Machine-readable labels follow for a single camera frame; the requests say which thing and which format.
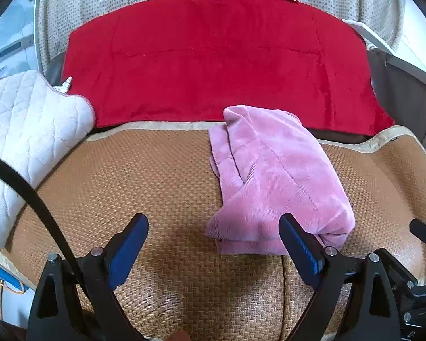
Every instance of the rattan mat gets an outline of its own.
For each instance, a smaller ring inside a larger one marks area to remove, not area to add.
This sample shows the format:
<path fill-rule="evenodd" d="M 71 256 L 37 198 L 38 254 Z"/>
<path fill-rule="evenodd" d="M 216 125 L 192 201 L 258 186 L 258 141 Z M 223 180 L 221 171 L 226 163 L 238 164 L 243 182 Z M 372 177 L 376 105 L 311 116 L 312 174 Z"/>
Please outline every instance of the rattan mat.
<path fill-rule="evenodd" d="M 411 136 L 375 153 L 323 145 L 355 211 L 357 227 L 343 252 L 365 256 L 385 246 L 416 277 L 426 274 L 426 247 L 408 232 L 426 221 L 426 155 Z M 85 141 L 39 188 L 75 255 L 103 246 L 136 212 L 149 237 L 127 282 L 116 290 L 132 324 L 165 338 L 185 329 L 193 340 L 285 339 L 311 291 L 291 259 L 217 255 L 203 235 L 221 206 L 210 169 L 207 131 L 124 130 Z M 25 208 L 4 254 L 37 283 L 46 254 L 58 249 Z M 329 331 L 337 327 L 342 302 Z M 88 304 L 83 298 L 84 306 Z"/>

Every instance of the pink corduroy cloth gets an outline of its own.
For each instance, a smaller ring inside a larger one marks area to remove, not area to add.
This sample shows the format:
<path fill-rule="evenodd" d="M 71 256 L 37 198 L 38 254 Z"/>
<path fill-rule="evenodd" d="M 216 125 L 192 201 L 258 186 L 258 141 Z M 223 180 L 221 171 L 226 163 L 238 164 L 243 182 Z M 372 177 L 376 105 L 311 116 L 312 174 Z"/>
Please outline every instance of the pink corduroy cloth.
<path fill-rule="evenodd" d="M 344 188 L 319 142 L 293 114 L 251 106 L 224 110 L 209 130 L 223 206 L 205 235 L 220 254 L 287 255 L 278 223 L 292 213 L 325 246 L 341 248 L 355 226 Z"/>

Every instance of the red blanket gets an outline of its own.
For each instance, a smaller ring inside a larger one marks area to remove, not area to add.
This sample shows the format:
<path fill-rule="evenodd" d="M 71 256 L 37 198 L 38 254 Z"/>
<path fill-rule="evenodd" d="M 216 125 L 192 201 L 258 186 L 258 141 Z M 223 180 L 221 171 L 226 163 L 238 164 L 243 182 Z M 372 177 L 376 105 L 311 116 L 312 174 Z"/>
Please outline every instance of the red blanket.
<path fill-rule="evenodd" d="M 150 0 L 69 37 L 69 93 L 96 126 L 222 121 L 227 106 L 282 109 L 307 128 L 375 135 L 393 125 L 371 87 L 363 40 L 287 0 Z"/>

